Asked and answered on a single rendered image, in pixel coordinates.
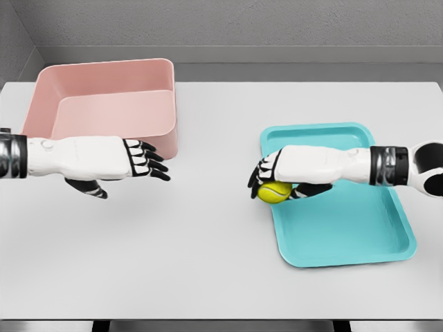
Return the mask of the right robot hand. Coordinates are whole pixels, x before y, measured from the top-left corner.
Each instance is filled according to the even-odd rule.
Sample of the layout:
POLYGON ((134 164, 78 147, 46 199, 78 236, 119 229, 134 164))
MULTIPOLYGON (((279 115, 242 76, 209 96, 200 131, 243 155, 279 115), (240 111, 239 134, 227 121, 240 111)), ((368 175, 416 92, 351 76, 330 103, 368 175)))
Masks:
POLYGON ((326 155, 323 147, 315 152, 307 146, 287 145, 265 156, 255 166, 248 180, 251 198, 257 198, 260 189, 272 182, 284 183, 291 188, 290 193, 283 196, 283 201, 305 199, 331 190, 333 179, 324 183, 318 179, 326 155))

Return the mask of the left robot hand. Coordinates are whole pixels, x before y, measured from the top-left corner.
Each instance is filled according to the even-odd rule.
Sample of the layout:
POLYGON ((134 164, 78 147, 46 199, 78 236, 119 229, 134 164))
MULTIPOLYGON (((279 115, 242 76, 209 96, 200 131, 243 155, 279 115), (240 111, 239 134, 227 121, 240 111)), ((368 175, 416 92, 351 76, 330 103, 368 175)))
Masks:
POLYGON ((117 136, 69 138, 74 154, 62 168, 65 182, 75 190, 99 199, 107 199, 100 181, 152 177, 169 181, 164 158, 153 145, 117 136))

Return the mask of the pink basket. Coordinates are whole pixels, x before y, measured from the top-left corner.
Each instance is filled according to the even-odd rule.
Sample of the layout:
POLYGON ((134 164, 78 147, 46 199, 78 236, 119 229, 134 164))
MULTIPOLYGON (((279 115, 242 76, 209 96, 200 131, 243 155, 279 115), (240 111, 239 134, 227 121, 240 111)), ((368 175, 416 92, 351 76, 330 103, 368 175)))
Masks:
POLYGON ((120 136, 178 152, 174 64, 163 58, 63 64, 36 80, 21 132, 29 138, 120 136))

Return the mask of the blue tray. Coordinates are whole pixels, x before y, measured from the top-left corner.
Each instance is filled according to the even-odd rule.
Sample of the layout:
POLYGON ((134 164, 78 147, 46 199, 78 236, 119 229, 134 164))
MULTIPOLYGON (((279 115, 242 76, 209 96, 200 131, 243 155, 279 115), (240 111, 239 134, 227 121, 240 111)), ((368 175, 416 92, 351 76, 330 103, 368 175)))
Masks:
MULTIPOLYGON (((274 126, 260 135, 264 156, 285 145, 347 150, 374 144, 370 130, 356 122, 274 126)), ((388 187, 338 181, 332 190, 271 211, 280 254, 295 267, 403 261, 417 250, 399 197, 388 187)))

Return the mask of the yellow tennis ball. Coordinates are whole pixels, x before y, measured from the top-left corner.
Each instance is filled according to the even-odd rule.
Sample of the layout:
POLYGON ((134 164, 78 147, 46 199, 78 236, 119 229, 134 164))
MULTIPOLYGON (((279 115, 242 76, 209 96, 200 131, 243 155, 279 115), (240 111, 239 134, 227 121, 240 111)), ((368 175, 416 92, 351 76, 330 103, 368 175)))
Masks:
POLYGON ((266 182, 259 187, 257 196, 265 203, 279 204, 290 197, 292 189, 293 185, 291 183, 266 182))

